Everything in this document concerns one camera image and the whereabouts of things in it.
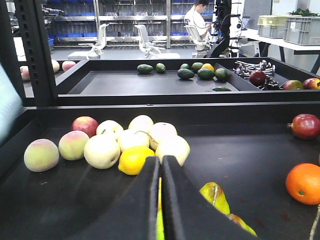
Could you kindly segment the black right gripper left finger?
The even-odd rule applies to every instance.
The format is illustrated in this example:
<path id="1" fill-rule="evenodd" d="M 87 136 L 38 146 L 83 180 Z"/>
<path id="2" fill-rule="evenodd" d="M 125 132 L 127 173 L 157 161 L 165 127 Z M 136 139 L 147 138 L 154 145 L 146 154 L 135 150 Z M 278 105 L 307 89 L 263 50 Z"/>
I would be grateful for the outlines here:
<path id="1" fill-rule="evenodd" d="M 82 234 L 83 240 L 155 240 L 159 158 L 149 156 L 128 191 Z"/>

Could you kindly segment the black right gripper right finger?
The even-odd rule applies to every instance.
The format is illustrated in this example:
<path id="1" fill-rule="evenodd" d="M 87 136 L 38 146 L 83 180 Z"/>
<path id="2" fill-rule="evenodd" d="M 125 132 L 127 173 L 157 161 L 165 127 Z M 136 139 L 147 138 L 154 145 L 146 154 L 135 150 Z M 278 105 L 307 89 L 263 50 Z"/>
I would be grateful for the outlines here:
<path id="1" fill-rule="evenodd" d="M 256 240 L 199 193 L 174 156 L 161 167 L 161 203 L 166 240 Z"/>

